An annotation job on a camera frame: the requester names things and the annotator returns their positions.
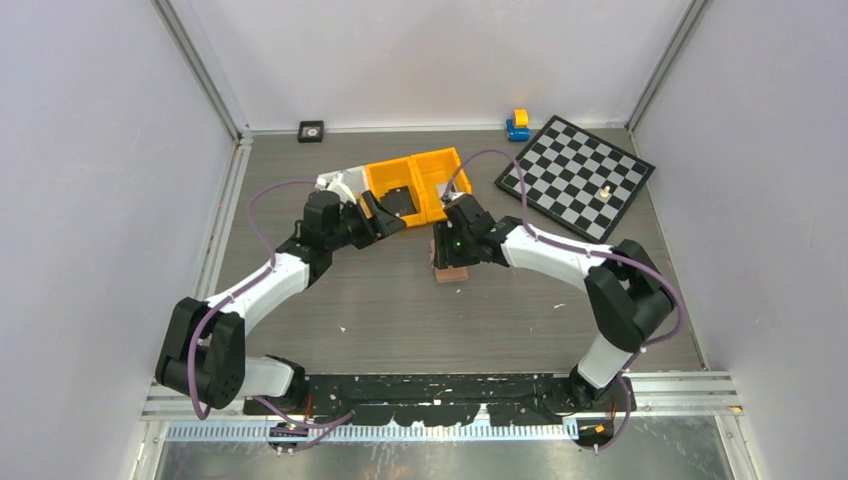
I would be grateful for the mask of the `tan leather card holder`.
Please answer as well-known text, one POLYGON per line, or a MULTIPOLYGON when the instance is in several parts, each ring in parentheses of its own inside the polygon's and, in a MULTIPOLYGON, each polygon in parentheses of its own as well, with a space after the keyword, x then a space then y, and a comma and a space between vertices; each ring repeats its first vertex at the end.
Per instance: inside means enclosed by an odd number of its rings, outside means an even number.
POLYGON ((429 260, 430 267, 433 270, 434 279, 437 283, 455 283, 467 281, 470 278, 470 271, 468 267, 447 267, 447 268, 437 268, 435 264, 436 260, 436 249, 435 249, 435 241, 430 241, 430 252, 429 252, 429 260))

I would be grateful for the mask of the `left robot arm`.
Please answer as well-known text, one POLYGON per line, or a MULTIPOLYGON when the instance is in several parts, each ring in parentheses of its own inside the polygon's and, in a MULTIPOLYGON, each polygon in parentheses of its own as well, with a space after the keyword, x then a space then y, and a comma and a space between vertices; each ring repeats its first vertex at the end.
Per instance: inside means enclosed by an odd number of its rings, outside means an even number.
POLYGON ((311 287, 345 247, 364 249, 407 226, 366 191, 358 199, 311 193, 293 234, 269 260, 230 289, 174 307, 155 369, 158 384, 186 395, 205 419, 242 397, 268 397, 284 414, 307 398, 302 367, 281 357, 250 357, 248 334, 290 297, 311 287))

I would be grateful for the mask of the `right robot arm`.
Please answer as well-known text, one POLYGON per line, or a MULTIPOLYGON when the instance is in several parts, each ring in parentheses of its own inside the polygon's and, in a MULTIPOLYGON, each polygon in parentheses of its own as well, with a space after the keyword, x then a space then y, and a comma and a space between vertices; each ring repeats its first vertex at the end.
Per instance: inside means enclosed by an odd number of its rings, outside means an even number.
POLYGON ((563 281, 589 299, 598 334, 570 372, 564 389, 584 410, 596 410, 665 319, 679 295, 640 244, 586 244, 535 230, 522 219, 495 219, 471 194, 444 198, 446 218, 434 226, 438 269, 480 263, 531 270, 563 281))

